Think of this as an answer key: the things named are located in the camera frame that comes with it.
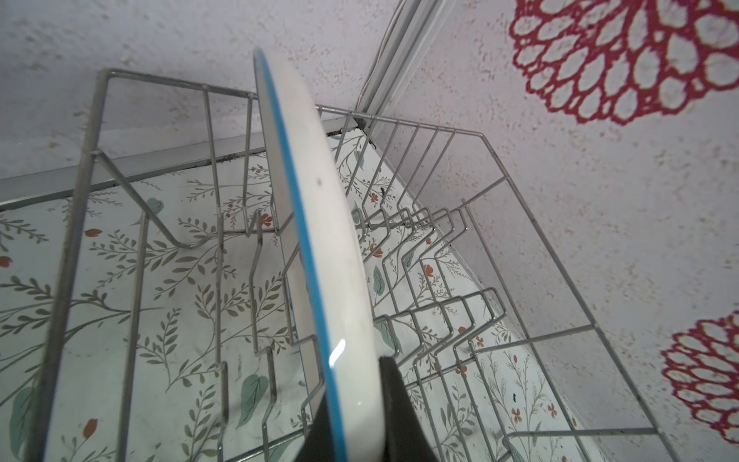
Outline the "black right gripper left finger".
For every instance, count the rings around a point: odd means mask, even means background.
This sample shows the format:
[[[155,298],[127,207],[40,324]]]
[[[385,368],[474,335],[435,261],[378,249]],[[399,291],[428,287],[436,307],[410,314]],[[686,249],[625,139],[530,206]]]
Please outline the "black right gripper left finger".
[[[321,400],[315,420],[294,462],[334,462],[334,448],[326,398]]]

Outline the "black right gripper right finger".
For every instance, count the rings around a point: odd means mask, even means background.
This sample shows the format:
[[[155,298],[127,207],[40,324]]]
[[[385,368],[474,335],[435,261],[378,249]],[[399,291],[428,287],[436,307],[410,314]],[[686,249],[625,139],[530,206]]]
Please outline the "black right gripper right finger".
[[[379,358],[385,422],[383,461],[437,461],[392,357]]]

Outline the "white round floral plate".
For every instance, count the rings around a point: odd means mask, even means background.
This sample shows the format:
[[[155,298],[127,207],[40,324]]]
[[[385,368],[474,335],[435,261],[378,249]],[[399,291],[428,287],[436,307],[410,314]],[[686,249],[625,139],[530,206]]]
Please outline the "white round floral plate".
[[[379,461],[386,444],[375,325],[362,253],[318,108],[296,68],[257,48],[255,82],[275,192],[294,213],[324,403],[337,461]]]

